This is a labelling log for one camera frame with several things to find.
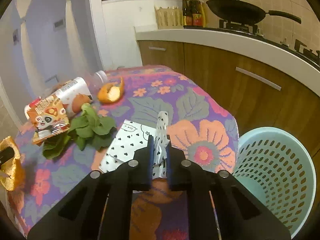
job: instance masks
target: light blue plastic basket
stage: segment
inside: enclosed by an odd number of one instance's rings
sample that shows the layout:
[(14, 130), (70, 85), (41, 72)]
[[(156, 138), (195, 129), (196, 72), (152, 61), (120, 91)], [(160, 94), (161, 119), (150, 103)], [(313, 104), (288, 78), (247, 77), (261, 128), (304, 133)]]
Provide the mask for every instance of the light blue plastic basket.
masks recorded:
[(245, 133), (233, 176), (287, 226), (292, 238), (299, 232), (315, 198), (316, 171), (294, 136), (274, 127)]

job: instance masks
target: stove burner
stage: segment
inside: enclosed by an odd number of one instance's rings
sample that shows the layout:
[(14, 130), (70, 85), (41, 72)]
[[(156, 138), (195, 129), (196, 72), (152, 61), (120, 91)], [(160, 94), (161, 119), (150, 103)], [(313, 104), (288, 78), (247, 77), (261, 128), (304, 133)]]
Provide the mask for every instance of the stove burner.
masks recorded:
[(303, 56), (307, 57), (308, 59), (311, 59), (312, 61), (314, 61), (315, 63), (317, 63), (318, 65), (320, 64), (320, 51), (317, 50), (316, 54), (312, 53), (312, 49), (306, 49), (303, 48), (303, 52), (300, 52), (300, 46), (304, 46), (306, 47), (306, 44), (303, 44), (303, 42), (299, 41), (296, 39), (295, 43), (294, 43), (294, 50), (300, 54), (302, 54)]
[[(221, 19), (219, 20), (219, 28), (239, 31), (244, 33), (250, 33), (249, 26), (247, 25), (231, 23), (230, 21), (221, 20)], [(257, 29), (258, 29), (257, 25), (252, 25), (252, 34), (255, 35), (257, 33)]]

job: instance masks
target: red bottle label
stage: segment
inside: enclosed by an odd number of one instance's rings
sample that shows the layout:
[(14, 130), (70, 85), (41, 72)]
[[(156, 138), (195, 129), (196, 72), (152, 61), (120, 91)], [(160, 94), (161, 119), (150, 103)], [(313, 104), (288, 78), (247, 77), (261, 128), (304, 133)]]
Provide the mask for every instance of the red bottle label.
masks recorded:
[(190, 16), (183, 16), (183, 26), (192, 26), (192, 18)]
[(201, 14), (192, 14), (192, 25), (193, 26), (202, 26), (202, 15)]

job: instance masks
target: white countertop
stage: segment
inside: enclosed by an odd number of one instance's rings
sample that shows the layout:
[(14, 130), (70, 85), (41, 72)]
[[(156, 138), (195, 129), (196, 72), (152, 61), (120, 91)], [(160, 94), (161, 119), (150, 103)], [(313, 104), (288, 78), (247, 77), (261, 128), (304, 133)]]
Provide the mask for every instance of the white countertop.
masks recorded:
[(288, 74), (320, 96), (320, 72), (316, 68), (286, 50), (250, 37), (212, 30), (176, 29), (136, 32), (136, 40), (186, 42), (238, 53)]

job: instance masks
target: black wok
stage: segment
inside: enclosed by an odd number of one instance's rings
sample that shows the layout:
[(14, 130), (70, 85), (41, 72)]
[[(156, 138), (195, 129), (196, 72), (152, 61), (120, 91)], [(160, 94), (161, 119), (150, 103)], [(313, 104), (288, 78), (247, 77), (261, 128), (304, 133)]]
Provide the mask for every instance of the black wok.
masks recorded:
[(209, 0), (206, 3), (215, 15), (231, 22), (254, 25), (269, 14), (286, 17), (301, 24), (301, 19), (290, 13), (272, 10), (265, 12), (258, 6), (240, 0)]

